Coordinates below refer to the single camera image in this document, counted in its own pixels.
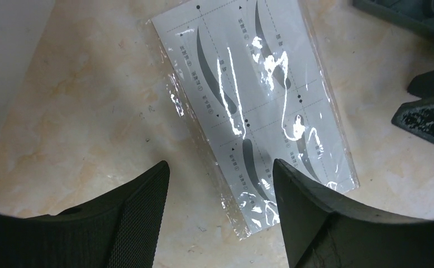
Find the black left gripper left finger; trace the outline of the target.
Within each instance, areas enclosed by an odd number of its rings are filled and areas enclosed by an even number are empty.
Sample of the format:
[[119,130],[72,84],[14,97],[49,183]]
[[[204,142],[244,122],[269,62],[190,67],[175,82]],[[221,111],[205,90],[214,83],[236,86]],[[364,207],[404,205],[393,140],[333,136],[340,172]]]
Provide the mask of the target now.
[[0,267],[152,267],[169,179],[161,161],[57,215],[0,214]]

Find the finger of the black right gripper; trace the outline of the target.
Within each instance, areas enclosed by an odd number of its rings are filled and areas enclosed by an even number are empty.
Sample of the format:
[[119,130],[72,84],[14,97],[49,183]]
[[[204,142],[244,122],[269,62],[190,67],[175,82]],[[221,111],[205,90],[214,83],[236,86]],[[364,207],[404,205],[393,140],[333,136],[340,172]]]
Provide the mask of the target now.
[[408,85],[407,92],[419,98],[434,97],[434,70],[415,76]]
[[403,103],[391,123],[434,144],[434,97]]

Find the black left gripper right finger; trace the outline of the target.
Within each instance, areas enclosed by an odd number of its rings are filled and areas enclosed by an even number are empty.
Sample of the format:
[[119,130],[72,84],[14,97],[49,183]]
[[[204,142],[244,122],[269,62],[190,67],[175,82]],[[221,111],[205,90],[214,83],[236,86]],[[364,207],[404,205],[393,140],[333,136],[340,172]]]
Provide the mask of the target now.
[[290,267],[434,267],[434,220],[380,210],[273,164]]

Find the white false eyelash card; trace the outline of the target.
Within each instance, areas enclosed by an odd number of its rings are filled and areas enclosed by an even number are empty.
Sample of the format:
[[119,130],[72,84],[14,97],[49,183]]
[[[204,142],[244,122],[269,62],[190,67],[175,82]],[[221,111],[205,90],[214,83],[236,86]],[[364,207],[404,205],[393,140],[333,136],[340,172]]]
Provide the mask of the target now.
[[359,187],[305,1],[171,1],[138,28],[238,239],[280,222],[275,159]]

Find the white plastic drawer organizer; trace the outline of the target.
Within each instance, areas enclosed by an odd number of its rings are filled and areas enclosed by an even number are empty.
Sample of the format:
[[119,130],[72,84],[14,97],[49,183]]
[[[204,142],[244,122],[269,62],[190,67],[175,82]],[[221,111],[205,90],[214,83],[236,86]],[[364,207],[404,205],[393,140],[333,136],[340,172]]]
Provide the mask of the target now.
[[54,1],[0,1],[0,130]]

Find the dark green building baseplate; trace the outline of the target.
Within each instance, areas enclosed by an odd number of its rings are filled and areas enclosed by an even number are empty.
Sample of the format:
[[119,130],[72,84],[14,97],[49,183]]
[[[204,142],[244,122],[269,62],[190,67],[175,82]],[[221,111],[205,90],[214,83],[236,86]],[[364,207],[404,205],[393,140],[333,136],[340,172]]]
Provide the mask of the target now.
[[434,40],[434,1],[352,0],[352,5],[372,16]]

